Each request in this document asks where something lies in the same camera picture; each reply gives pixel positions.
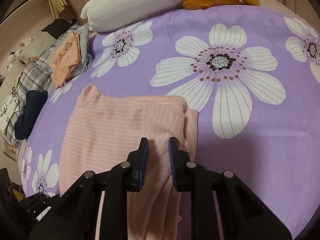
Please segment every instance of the flower print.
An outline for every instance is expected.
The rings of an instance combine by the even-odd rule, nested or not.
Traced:
[[[27,188],[27,180],[30,177],[30,165],[28,165],[31,162],[32,159],[32,150],[31,147],[27,147],[26,150],[26,158],[22,159],[22,164],[21,164],[21,184],[23,190],[26,190]]]
[[[43,155],[39,155],[37,170],[33,174],[32,189],[34,192],[43,192],[52,197],[55,194],[49,189],[53,188],[58,182],[59,166],[54,163],[50,166],[52,150],[49,150],[43,159]]]
[[[71,80],[70,80],[67,84],[65,84],[64,86],[57,88],[57,89],[55,90],[53,96],[50,98],[50,102],[52,102],[52,103],[54,104],[61,95],[67,93],[67,92],[71,89],[71,87],[72,87],[72,81],[77,80],[79,76],[80,76],[80,75],[75,76],[73,79],[71,79]]]
[[[102,45],[106,48],[93,66],[96,69],[91,77],[103,76],[116,62],[119,67],[126,67],[135,62],[140,54],[140,50],[136,46],[147,44],[153,39],[151,25],[152,21],[141,25],[135,23],[105,37]]]
[[[292,57],[299,62],[310,61],[311,72],[320,83],[320,45],[315,30],[295,18],[284,17],[288,28],[297,37],[290,37],[285,47]]]
[[[36,217],[36,219],[37,219],[38,221],[40,221],[40,220],[44,217],[44,215],[47,214],[47,212],[48,212],[50,209],[51,209],[51,207],[47,207],[39,216]]]
[[[196,75],[168,95],[182,96],[189,108],[198,111],[204,108],[213,87],[217,86],[213,130],[221,138],[232,138],[246,127],[251,115],[252,98],[248,89],[261,101],[273,105],[282,103],[285,90],[279,80],[261,72],[277,68],[278,62],[269,49],[239,50],[247,42],[247,35],[239,25],[228,29],[216,24],[209,41],[210,45],[194,36],[178,40],[176,50],[188,57],[161,60],[150,84],[164,86]]]

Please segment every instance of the plaid blanket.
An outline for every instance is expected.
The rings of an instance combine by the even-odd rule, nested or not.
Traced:
[[[14,136],[14,124],[17,121],[20,114],[23,112],[23,107],[26,104],[26,93],[29,90],[44,91],[47,90],[52,82],[51,73],[52,70],[49,67],[50,54],[58,47],[62,41],[69,35],[71,31],[75,31],[80,27],[79,24],[72,25],[68,31],[61,35],[56,42],[43,52],[37,59],[30,60],[20,78],[18,84],[18,98],[20,100],[20,111],[14,113],[12,116],[6,133],[6,139],[13,148],[19,150],[22,140],[17,140]]]

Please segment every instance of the black cloth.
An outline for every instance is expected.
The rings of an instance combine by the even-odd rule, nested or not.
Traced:
[[[53,23],[49,24],[41,31],[47,32],[55,39],[58,39],[63,33],[65,33],[71,27],[71,25],[72,23],[60,18],[54,20]]]
[[[23,113],[14,124],[14,136],[17,140],[24,140],[30,136],[40,111],[48,99],[48,92],[30,90],[26,93],[26,99]]]

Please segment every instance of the purple bedsheet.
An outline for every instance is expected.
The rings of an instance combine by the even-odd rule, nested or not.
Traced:
[[[177,10],[97,35],[92,66],[49,94],[29,137],[26,196],[59,193],[63,137],[84,87],[176,94],[200,111],[196,161],[235,172],[296,237],[320,203],[319,52],[314,30],[252,6]]]

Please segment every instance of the white cloth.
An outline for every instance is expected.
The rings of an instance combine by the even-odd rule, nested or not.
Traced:
[[[0,108],[0,132],[2,134],[7,133],[9,121],[15,112],[20,111],[18,97],[12,94],[8,95]]]
[[[88,19],[97,32],[119,29],[128,24],[171,9],[183,0],[90,0],[83,7],[82,19]]]

